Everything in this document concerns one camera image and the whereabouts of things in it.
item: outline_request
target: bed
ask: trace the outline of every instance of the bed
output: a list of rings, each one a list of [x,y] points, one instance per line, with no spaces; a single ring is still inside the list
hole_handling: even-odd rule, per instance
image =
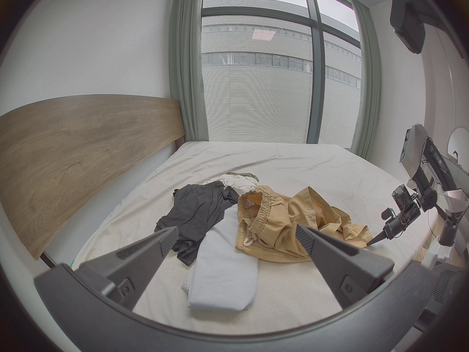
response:
[[[202,184],[229,171],[253,173],[261,185],[289,196],[311,186],[329,204],[350,214],[352,221],[368,225],[373,236],[382,229],[381,212],[395,207],[391,193],[401,184],[336,145],[188,142],[114,209],[80,250],[72,268],[153,233],[159,218],[172,208],[174,189]],[[399,238],[368,249],[391,258],[397,272],[420,249],[436,217],[436,211],[430,210]],[[259,260],[254,303],[241,312],[187,308],[181,284],[188,271],[170,251],[134,312],[184,330],[258,334],[306,325],[341,310],[312,262]]]

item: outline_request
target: folded light blue cloth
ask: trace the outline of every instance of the folded light blue cloth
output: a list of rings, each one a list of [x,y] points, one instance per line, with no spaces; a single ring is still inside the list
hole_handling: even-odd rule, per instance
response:
[[[235,248],[237,233],[238,206],[233,205],[206,233],[184,279],[188,308],[239,311],[254,302],[259,260]]]

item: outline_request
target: wooden headboard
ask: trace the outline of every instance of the wooden headboard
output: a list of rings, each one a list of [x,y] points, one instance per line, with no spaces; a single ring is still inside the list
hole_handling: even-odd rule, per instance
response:
[[[76,95],[0,116],[0,202],[38,259],[80,207],[184,135],[175,100]]]

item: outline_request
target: curtain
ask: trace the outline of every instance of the curtain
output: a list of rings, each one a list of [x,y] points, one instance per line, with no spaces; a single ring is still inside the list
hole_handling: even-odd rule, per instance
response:
[[[203,101],[202,0],[173,0],[169,22],[169,87],[181,106],[185,141],[208,141]]]
[[[360,31],[362,92],[351,152],[368,159],[378,125],[381,99],[381,56],[370,10],[357,0],[352,0],[352,6]]]

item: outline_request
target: building window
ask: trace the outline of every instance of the building window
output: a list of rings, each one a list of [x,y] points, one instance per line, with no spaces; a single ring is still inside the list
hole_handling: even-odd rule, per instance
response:
[[[308,6],[316,1],[324,40],[309,18]],[[243,8],[237,14],[233,7]],[[203,0],[202,73],[209,139],[350,148],[361,88],[354,25],[353,10],[336,0]],[[332,35],[328,28],[343,34]],[[320,100],[321,93],[313,91],[322,87]],[[322,116],[311,115],[318,110],[314,104],[322,104]]]

